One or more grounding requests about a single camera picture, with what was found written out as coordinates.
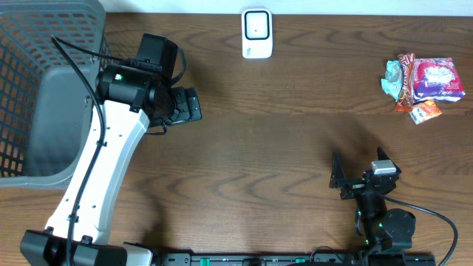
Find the teal wrapper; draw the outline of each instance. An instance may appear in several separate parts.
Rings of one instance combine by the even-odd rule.
[[[388,61],[386,77],[381,79],[381,88],[397,102],[402,88],[403,72],[399,61]]]

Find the laundry basket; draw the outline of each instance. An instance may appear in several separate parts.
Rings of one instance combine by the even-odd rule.
[[[0,24],[0,188],[66,188],[92,104],[50,36],[110,54],[105,11],[97,0],[2,0]],[[107,62],[64,49],[95,87]]]

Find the wooden table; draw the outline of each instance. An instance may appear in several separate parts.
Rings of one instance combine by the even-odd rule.
[[[363,245],[355,202],[328,188],[331,158],[337,151],[347,176],[360,177],[382,146],[403,170],[390,196],[451,218],[460,240],[449,265],[470,265],[473,19],[274,16],[273,28],[271,58],[245,60],[237,15],[107,16],[117,56],[134,57],[143,33],[182,47],[188,71],[181,84],[199,89],[203,110],[199,122],[141,140],[118,196],[111,244],[237,253]],[[394,113],[380,87],[386,62],[409,51],[453,57],[468,93],[439,104],[443,115],[419,126]],[[0,264],[25,263],[18,249],[24,231],[41,230],[62,194],[0,190]],[[412,212],[413,250],[439,262],[452,229]]]

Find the white wall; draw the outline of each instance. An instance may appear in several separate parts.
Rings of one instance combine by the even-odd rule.
[[[473,0],[100,0],[107,12],[473,16]]]

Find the snack pile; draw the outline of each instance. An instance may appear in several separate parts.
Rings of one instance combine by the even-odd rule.
[[[394,110],[410,113],[415,124],[442,113],[434,101],[456,102],[465,96],[453,59],[416,58],[415,53],[388,61],[381,87],[394,97]]]

